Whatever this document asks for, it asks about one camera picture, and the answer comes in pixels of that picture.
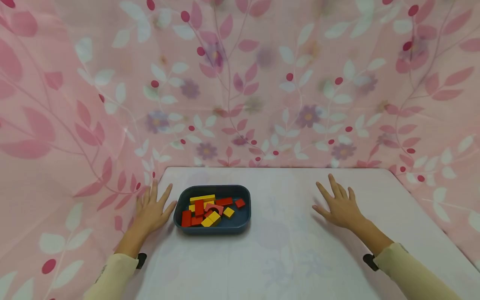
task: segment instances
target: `flower print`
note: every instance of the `flower print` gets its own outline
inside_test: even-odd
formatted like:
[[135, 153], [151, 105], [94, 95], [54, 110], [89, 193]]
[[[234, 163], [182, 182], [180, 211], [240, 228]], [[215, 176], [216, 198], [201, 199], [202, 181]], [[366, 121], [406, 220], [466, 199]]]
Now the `flower print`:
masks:
[[295, 123], [299, 125], [301, 128], [307, 126], [308, 128], [312, 128], [314, 123], [318, 123], [320, 121], [320, 117], [317, 114], [317, 106], [316, 105], [305, 105], [303, 109], [299, 112], [299, 116]]
[[200, 89], [192, 79], [184, 79], [180, 86], [181, 93], [188, 99], [196, 99], [200, 95]]
[[159, 131], [166, 131], [169, 127], [168, 116], [161, 110], [155, 110], [147, 115], [147, 130], [157, 133]]
[[197, 147], [197, 153], [203, 160], [212, 159], [217, 156], [216, 147], [213, 147], [210, 142], [200, 143]]

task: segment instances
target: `white table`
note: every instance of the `white table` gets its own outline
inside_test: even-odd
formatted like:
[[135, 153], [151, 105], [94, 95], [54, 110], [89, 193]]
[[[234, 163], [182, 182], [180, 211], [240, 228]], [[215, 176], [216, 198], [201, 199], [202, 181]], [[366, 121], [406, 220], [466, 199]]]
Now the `white table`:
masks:
[[251, 224], [245, 233], [226, 237], [163, 229], [125, 299], [404, 299], [385, 274], [362, 261], [369, 251], [355, 236], [313, 214], [315, 201], [325, 204], [315, 182], [329, 189], [329, 172], [355, 190], [365, 216], [462, 299], [480, 297], [480, 273], [386, 170], [167, 168], [158, 190], [172, 182], [171, 200], [193, 185], [245, 186], [252, 197]]

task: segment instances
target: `white leaf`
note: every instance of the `white leaf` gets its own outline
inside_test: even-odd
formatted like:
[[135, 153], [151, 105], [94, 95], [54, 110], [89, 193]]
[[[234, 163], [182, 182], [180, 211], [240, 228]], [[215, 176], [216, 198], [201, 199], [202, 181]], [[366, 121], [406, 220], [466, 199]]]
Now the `white leaf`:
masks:
[[310, 61], [312, 61], [313, 56], [310, 54], [304, 54], [297, 59], [297, 67], [303, 68], [305, 67]]
[[195, 136], [195, 135], [187, 135], [187, 139], [188, 139], [190, 142], [195, 143], [195, 144], [199, 144], [199, 143], [202, 142], [202, 140], [201, 140], [199, 137]]
[[75, 51], [77, 51], [78, 59], [82, 63], [87, 63], [92, 60], [92, 39], [84, 37], [75, 45]]
[[463, 141], [460, 142], [460, 144], [458, 145], [458, 152], [459, 153], [462, 153], [464, 152], [465, 150], [468, 149], [468, 147], [470, 147], [470, 145], [472, 145], [473, 143], [473, 135], [469, 135], [467, 136], [466, 138], [463, 139]]
[[173, 64], [172, 71], [175, 74], [182, 74], [186, 70], [188, 70], [188, 65], [186, 63], [176, 62], [176, 63]]
[[40, 250], [45, 254], [57, 254], [65, 247], [65, 238], [58, 234], [42, 233]]
[[433, 210], [442, 221], [450, 223], [450, 218], [448, 217], [443, 207], [440, 206], [440, 204], [438, 204], [437, 202], [433, 202]]
[[324, 95], [328, 99], [332, 99], [333, 96], [335, 95], [335, 89], [333, 88], [333, 85], [330, 82], [330, 80], [327, 80], [324, 84]]
[[130, 40], [130, 30], [119, 30], [115, 39], [113, 40], [112, 47], [113, 48], [123, 48], [127, 45], [128, 41]]
[[374, 60], [372, 60], [372, 62], [368, 65], [367, 70], [369, 70], [369, 71], [377, 70], [378, 68], [380, 68], [380, 67], [383, 66], [384, 64], [386, 64], [385, 59], [383, 59], [383, 58], [374, 59]]
[[427, 162], [427, 159], [428, 159], [428, 156], [422, 156], [420, 157], [419, 159], [417, 159], [415, 161], [415, 163], [413, 164], [413, 167], [414, 168], [420, 168], [421, 166], [423, 166], [423, 164], [425, 164], [425, 162]]
[[444, 165], [448, 165], [452, 161], [452, 158], [453, 158], [452, 152], [450, 151], [450, 147], [448, 147], [442, 153], [442, 157], [440, 160]]
[[82, 207], [83, 203], [79, 202], [75, 204], [68, 213], [67, 220], [65, 221], [65, 227], [68, 230], [74, 231], [80, 225], [80, 220], [82, 219]]
[[447, 193], [447, 189], [444, 187], [436, 188], [433, 191], [433, 200], [435, 202], [443, 202], [445, 200], [445, 194]]
[[160, 99], [160, 102], [162, 102], [163, 104], [172, 104], [172, 103], [176, 103], [178, 102], [177, 99], [172, 96], [172, 95], [166, 95], [166, 96], [163, 96], [161, 99]]
[[192, 40], [195, 37], [195, 32], [188, 25], [174, 25], [173, 31], [185, 40]]
[[355, 65], [352, 60], [348, 60], [345, 63], [345, 66], [343, 67], [343, 76], [348, 80], [352, 80], [355, 76]]
[[347, 27], [349, 25], [350, 25], [350, 23], [347, 23], [347, 22], [337, 23], [337, 24], [333, 25], [332, 27], [330, 27], [325, 32], [325, 37], [326, 38], [337, 38], [345, 32], [345, 30], [347, 29]]
[[313, 70], [308, 70], [307, 72], [305, 72], [301, 77], [300, 77], [300, 81], [299, 81], [299, 86], [302, 87], [304, 86], [308, 80], [310, 79], [310, 76], [313, 74]]
[[305, 25], [302, 28], [302, 30], [300, 31], [299, 38], [297, 40], [298, 46], [303, 45], [308, 40], [308, 38], [310, 37], [310, 34], [312, 33], [313, 25], [314, 25], [313, 23], [310, 23]]
[[74, 250], [82, 246], [88, 239], [93, 229], [87, 228], [77, 233], [67, 244], [67, 250]]
[[110, 79], [112, 78], [114, 73], [115, 73], [115, 71], [112, 70], [112, 69], [100, 70], [95, 75], [95, 84], [96, 85], [107, 85], [110, 82]]
[[12, 296], [12, 300], [33, 300], [33, 278], [22, 284]]
[[280, 84], [280, 88], [286, 92], [293, 92], [295, 91], [296, 87], [295, 84], [291, 81], [286, 81]]
[[287, 64], [293, 64], [293, 61], [295, 59], [295, 57], [293, 56], [293, 52], [292, 50], [290, 50], [290, 48], [286, 47], [286, 46], [280, 46], [278, 48], [278, 50], [280, 51], [280, 55], [282, 56], [283, 58], [283, 61]]
[[442, 175], [445, 177], [445, 178], [448, 178], [448, 179], [453, 179], [456, 177], [456, 174], [455, 172], [453, 172], [452, 168], [451, 167], [444, 167], [442, 169]]
[[52, 288], [61, 288], [69, 283], [73, 277], [75, 277], [83, 264], [84, 261], [78, 260], [68, 265], [65, 269], [63, 269], [63, 271], [60, 272], [57, 279], [55, 279], [55, 282], [52, 284]]
[[413, 29], [413, 24], [411, 19], [396, 20], [393, 22], [393, 30], [399, 34], [410, 33]]

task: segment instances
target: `cream sleeve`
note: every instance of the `cream sleeve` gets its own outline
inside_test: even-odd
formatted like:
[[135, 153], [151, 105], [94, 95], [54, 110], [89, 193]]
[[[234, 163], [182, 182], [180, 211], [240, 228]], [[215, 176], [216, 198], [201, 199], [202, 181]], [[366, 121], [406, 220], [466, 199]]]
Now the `cream sleeve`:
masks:
[[85, 293], [84, 300], [120, 300], [138, 259], [117, 253], [110, 256], [100, 276]]
[[385, 248], [373, 261], [398, 285], [408, 300], [461, 300], [399, 243]]

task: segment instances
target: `hand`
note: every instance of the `hand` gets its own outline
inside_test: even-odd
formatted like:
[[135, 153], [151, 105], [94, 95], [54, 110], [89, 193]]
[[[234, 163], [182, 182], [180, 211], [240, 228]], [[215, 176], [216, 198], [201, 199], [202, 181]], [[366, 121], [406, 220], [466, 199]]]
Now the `hand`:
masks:
[[330, 212], [328, 212], [321, 205], [312, 205], [312, 208], [321, 214], [328, 222], [352, 230], [363, 224], [367, 219], [361, 214], [355, 200], [355, 193], [352, 188], [348, 188], [348, 195], [345, 189], [335, 182], [332, 174], [328, 174], [330, 186], [334, 196], [332, 197], [327, 190], [317, 182], [317, 187], [320, 193], [327, 201]]

